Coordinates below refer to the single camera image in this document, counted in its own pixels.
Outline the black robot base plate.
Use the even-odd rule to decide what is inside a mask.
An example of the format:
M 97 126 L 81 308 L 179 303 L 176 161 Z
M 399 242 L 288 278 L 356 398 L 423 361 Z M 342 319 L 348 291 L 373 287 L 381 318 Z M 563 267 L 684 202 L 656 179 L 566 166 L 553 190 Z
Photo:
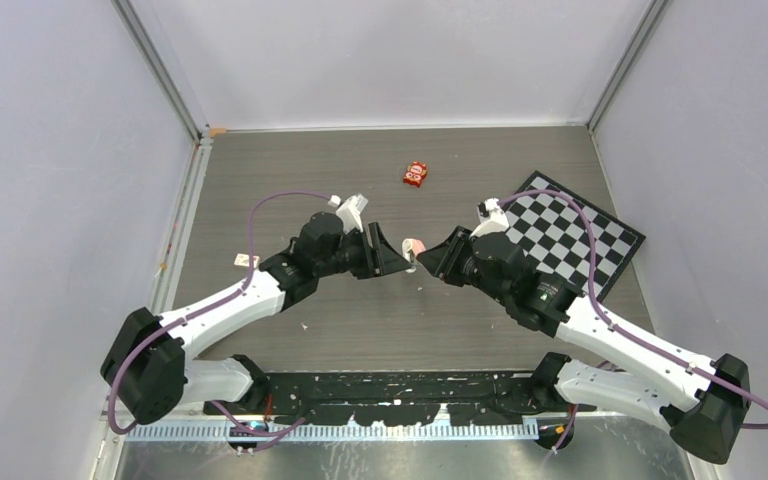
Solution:
M 441 413 L 453 426 L 513 425 L 572 410 L 528 370 L 258 372 L 243 399 L 206 402 L 202 410 L 217 415 L 220 408 L 278 423 L 388 427 L 428 425 Z

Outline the white staple box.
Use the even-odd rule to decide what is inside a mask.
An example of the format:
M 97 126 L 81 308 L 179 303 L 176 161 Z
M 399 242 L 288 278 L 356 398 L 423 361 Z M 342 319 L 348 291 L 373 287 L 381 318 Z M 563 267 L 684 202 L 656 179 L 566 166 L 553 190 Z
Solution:
M 260 262 L 260 257 L 257 255 L 237 254 L 233 265 L 245 268 L 256 268 Z

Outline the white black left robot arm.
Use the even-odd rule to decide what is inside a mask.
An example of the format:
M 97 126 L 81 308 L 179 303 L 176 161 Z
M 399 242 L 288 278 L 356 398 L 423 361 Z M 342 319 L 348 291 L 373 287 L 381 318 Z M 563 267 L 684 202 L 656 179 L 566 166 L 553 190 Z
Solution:
M 108 421 L 122 403 L 134 425 L 154 423 L 179 405 L 230 402 L 258 412 L 267 398 L 262 372 L 247 357 L 203 360 L 209 347 L 243 327 L 290 309 L 321 279 L 348 273 L 358 280 L 407 271 L 377 223 L 346 227 L 333 213 L 314 214 L 286 249 L 253 273 L 189 306 L 156 315 L 141 307 L 124 320 L 100 367 L 111 388 Z

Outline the pink white stapler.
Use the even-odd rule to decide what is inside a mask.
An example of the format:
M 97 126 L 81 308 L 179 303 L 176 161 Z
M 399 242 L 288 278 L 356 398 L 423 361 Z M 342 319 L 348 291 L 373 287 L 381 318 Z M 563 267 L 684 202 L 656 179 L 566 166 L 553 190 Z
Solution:
M 424 243 L 415 238 L 406 238 L 401 244 L 403 257 L 408 261 L 409 267 L 405 270 L 406 273 L 414 273 L 419 265 L 418 255 L 426 250 Z

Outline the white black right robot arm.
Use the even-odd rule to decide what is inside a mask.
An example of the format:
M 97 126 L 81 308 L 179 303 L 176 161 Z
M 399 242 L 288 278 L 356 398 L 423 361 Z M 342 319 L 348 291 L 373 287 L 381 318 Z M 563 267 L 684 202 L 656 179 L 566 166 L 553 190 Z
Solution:
M 474 237 L 459 227 L 417 256 L 443 282 L 470 285 L 499 303 L 519 325 L 585 348 L 618 366 L 599 373 L 564 354 L 548 353 L 531 397 L 544 410 L 584 404 L 644 421 L 688 453 L 728 462 L 750 400 L 749 369 L 680 348 L 611 314 L 558 274 L 542 272 L 504 233 Z

